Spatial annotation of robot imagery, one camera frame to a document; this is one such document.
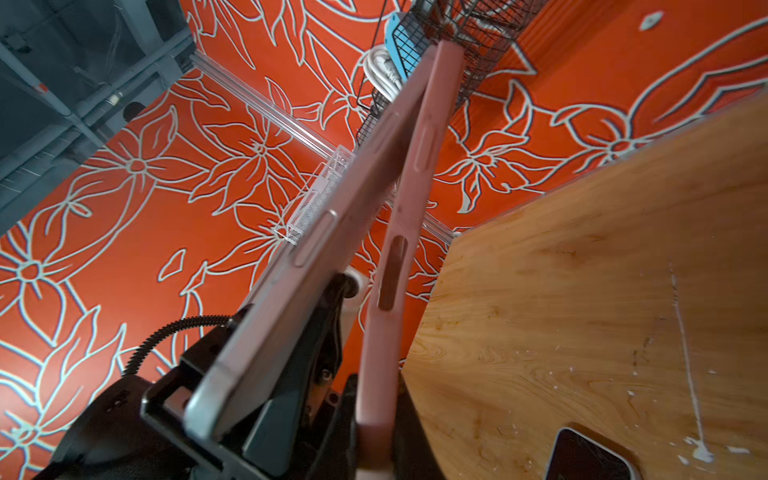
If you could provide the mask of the pink phone case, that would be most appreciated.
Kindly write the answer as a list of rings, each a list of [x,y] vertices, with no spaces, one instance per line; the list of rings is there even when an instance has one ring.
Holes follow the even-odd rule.
[[[365,321],[355,407],[358,479],[391,479],[399,353],[411,264],[464,71],[463,49],[431,46],[364,145],[394,168],[396,195]],[[403,164],[395,166],[398,161]]]

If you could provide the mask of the black phone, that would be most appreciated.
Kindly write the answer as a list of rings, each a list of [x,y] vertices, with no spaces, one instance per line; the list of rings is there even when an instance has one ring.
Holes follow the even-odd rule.
[[[569,427],[561,428],[547,465],[546,480],[640,480],[627,458]]]
[[[185,408],[188,436],[217,439],[272,394],[319,297],[350,264],[394,184],[395,167],[365,151],[366,141],[311,229],[262,275]]]

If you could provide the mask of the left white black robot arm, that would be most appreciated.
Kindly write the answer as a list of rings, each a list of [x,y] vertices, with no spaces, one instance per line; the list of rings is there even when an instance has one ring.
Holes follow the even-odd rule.
[[[122,377],[75,420],[40,479],[305,479],[335,410],[329,388],[342,361],[344,306],[359,292],[338,277],[323,292],[267,401],[219,440],[189,438],[182,420],[194,390],[247,313],[172,322],[130,357]],[[152,383],[139,375],[174,334],[210,332]]]

